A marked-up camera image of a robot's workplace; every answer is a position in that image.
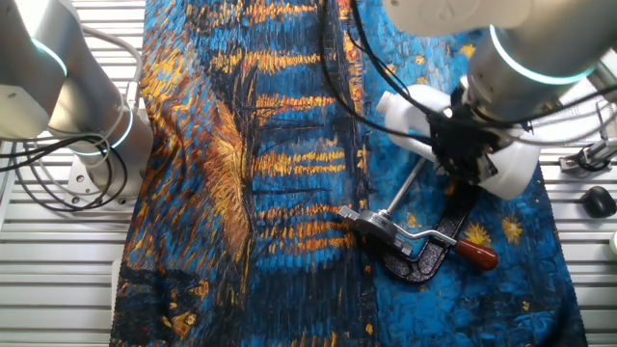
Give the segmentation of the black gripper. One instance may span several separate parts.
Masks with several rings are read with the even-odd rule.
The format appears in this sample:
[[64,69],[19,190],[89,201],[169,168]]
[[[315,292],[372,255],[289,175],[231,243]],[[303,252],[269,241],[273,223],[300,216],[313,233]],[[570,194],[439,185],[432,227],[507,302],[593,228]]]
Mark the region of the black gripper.
[[498,174],[490,154],[498,148],[499,137],[472,116],[469,105],[458,104],[426,118],[439,166],[452,177],[477,185]]

